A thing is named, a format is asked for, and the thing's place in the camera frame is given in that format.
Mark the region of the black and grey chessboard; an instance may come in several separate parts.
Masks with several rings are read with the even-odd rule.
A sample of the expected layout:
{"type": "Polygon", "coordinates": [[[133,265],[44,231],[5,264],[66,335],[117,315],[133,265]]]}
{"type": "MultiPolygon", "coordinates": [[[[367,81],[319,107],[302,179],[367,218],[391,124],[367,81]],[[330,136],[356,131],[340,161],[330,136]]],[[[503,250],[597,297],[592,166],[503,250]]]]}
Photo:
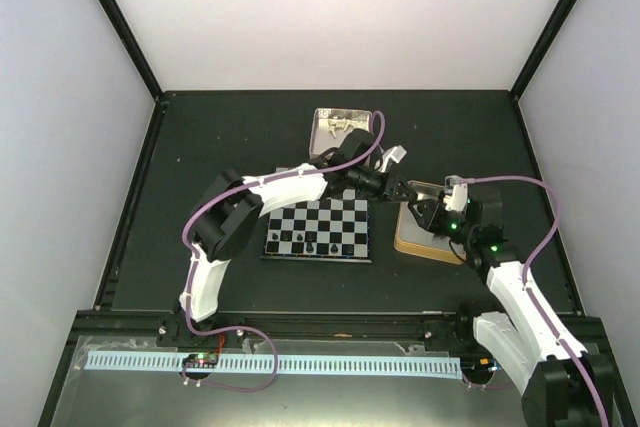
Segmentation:
{"type": "Polygon", "coordinates": [[[371,256],[368,201],[358,199],[353,189],[347,189],[338,198],[298,202],[272,211],[268,215],[262,257],[369,263],[371,256]],[[281,234],[290,232],[291,240],[272,241],[272,233],[278,231],[281,234]],[[307,232],[316,234],[313,254],[305,251],[307,232]],[[304,237],[302,242],[296,241],[296,235],[299,233],[304,237]],[[337,254],[330,253],[332,244],[337,245],[337,254]],[[344,254],[345,245],[353,246],[352,255],[344,254]]]}

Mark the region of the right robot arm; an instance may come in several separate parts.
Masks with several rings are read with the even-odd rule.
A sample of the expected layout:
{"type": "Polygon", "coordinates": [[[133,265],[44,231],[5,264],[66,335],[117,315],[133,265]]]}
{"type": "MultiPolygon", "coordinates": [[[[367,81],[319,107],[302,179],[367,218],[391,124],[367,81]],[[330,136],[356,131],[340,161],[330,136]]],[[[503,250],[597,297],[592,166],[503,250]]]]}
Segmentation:
{"type": "Polygon", "coordinates": [[[454,335],[461,347],[492,354],[520,394],[526,424],[611,425],[613,368],[569,331],[505,237],[499,191],[467,184],[413,191],[407,207],[420,228],[463,249],[493,295],[491,309],[462,309],[454,335]]]}

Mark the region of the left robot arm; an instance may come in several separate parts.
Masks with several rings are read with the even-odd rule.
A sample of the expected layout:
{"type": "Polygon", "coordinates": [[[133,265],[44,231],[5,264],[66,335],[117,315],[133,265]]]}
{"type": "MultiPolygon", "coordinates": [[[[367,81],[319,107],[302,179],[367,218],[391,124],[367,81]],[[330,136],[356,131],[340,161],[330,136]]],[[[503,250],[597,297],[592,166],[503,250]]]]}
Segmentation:
{"type": "Polygon", "coordinates": [[[382,153],[380,135],[356,129],[337,147],[285,171],[240,176],[220,174],[209,188],[213,196],[201,200],[182,230],[191,266],[179,302],[185,316],[179,333],[193,346],[207,344],[214,335],[210,317],[231,260],[248,244],[258,220],[283,207],[341,196],[347,189],[370,201],[417,204],[421,198],[398,173],[401,159],[392,149],[382,153]]]}

